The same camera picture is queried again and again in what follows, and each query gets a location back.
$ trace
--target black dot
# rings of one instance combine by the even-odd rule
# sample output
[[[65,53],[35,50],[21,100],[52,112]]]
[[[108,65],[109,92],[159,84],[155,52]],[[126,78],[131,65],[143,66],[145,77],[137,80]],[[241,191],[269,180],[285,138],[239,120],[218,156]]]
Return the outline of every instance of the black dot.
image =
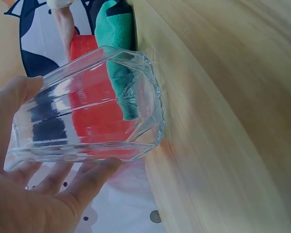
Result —
[[[160,213],[158,210],[153,210],[151,213],[150,213],[150,220],[154,223],[160,223],[162,222],[161,220],[161,216],[160,216]]]

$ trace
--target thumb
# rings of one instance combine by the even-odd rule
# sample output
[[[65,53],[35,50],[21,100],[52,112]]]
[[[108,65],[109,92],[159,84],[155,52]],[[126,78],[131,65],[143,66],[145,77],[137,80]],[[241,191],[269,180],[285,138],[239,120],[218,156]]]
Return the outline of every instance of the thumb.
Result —
[[[42,76],[35,78],[16,76],[0,91],[2,104],[15,113],[23,103],[32,99],[39,92],[42,85]]]

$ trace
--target glass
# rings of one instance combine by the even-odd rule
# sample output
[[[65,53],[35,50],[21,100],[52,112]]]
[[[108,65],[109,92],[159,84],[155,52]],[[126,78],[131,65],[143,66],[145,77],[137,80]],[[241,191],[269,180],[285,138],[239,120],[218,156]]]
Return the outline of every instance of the glass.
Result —
[[[134,161],[160,143],[164,126],[151,62],[105,46],[44,77],[14,117],[6,161]]]

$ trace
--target finger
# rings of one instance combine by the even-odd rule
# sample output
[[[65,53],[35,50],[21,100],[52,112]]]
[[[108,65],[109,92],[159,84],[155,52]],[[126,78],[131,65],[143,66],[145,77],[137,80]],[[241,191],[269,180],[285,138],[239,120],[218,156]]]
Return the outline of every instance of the finger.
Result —
[[[65,191],[56,195],[56,198],[68,205],[75,216],[78,216],[121,164],[116,158],[104,160],[71,183]]]
[[[39,170],[41,164],[40,162],[24,162],[15,170],[5,172],[5,174],[25,188],[32,176]]]
[[[32,188],[31,191],[46,195],[55,195],[58,193],[72,166],[73,163],[57,162],[43,181]]]
[[[42,76],[35,78],[16,76],[0,91],[2,104],[14,114],[23,103],[32,99],[39,92],[42,85]]]
[[[91,162],[85,162],[82,164],[82,166],[79,168],[77,174],[73,178],[71,183],[74,183],[77,181],[80,177],[82,177],[83,174],[88,172],[89,170],[95,168],[98,165],[98,163],[91,163]]]

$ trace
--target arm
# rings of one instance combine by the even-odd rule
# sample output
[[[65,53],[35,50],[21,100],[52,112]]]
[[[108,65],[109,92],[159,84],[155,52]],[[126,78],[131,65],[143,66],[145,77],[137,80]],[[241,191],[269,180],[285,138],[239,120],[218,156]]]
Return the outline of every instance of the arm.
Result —
[[[74,36],[74,21],[69,6],[63,8],[55,8],[49,4],[52,14],[54,15],[59,34],[61,36],[66,57],[70,58],[70,45]]]

